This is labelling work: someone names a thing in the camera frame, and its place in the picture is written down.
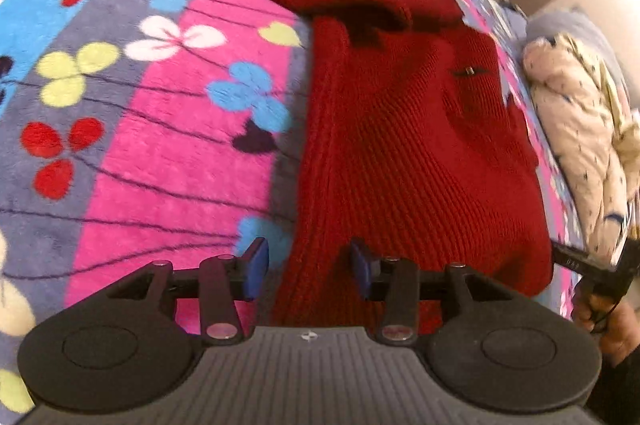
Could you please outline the right hand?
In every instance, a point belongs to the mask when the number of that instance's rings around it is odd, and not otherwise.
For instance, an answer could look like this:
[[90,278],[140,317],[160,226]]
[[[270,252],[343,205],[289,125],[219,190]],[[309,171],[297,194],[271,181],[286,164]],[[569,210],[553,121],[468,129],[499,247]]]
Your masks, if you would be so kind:
[[596,327],[596,321],[592,319],[593,312],[606,315],[605,331],[599,333],[599,348],[603,359],[612,367],[620,365],[639,348],[639,321],[634,308],[627,301],[622,299],[614,304],[611,298],[588,294],[579,285],[572,303],[572,320],[588,332]]

